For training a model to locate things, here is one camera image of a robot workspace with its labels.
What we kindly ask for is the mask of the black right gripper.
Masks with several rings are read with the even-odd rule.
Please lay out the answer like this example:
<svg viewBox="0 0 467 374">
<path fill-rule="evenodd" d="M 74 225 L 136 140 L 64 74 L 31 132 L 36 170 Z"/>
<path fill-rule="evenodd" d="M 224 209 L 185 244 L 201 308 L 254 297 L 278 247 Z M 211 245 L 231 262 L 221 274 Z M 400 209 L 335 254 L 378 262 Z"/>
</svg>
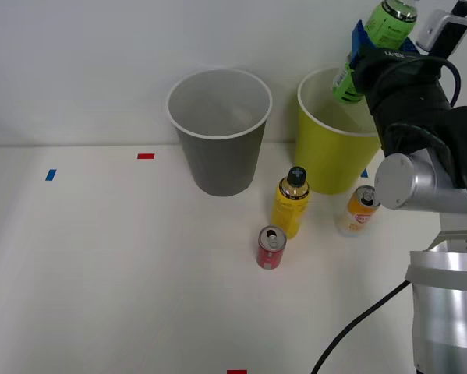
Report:
<svg viewBox="0 0 467 374">
<path fill-rule="evenodd" d="M 348 64 L 356 65 L 353 83 L 370 104 L 378 104 L 400 89 L 434 83 L 440 77 L 442 64 L 422 56 L 407 37 L 398 50 L 375 48 L 363 21 L 352 31 L 352 46 Z"/>
</svg>

